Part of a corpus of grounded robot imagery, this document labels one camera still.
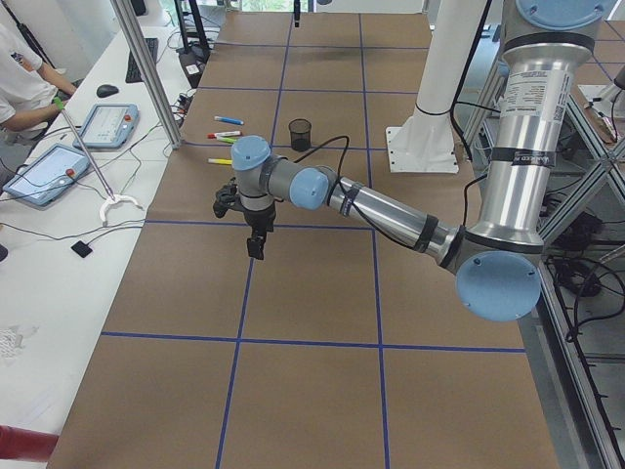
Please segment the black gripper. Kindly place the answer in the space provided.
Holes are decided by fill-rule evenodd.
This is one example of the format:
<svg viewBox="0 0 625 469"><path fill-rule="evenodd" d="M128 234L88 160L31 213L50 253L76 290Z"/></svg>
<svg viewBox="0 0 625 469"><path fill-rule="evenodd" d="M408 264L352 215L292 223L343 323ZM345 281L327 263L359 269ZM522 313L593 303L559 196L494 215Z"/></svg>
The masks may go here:
<svg viewBox="0 0 625 469"><path fill-rule="evenodd" d="M275 208L267 207L258 211L245 209L243 215L245 222L252 230L253 236L246 239L248 255L254 259L264 260L266 237L268 233L273 232L273 224L276 218Z"/></svg>

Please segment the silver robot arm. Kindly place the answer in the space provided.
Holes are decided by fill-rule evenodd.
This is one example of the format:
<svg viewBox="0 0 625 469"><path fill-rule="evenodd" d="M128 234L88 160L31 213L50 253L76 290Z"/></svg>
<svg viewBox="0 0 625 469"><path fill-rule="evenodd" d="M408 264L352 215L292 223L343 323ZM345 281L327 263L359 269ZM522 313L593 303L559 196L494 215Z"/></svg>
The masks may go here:
<svg viewBox="0 0 625 469"><path fill-rule="evenodd" d="M508 69L496 102L499 126L478 187L479 210L462 218L462 181L472 165L455 152L450 120L490 10L487 1L445 1L439 9L415 104L386 131L383 176L366 185L340 169L275 155L258 136L230 150L233 176L217 191L218 216L240 212L249 255L262 259L276 205L329 207L455 277L461 304L487 320L517 320L541 293L544 241L539 212L556 162L574 76L592 56L609 1L507 1L495 61Z"/></svg>

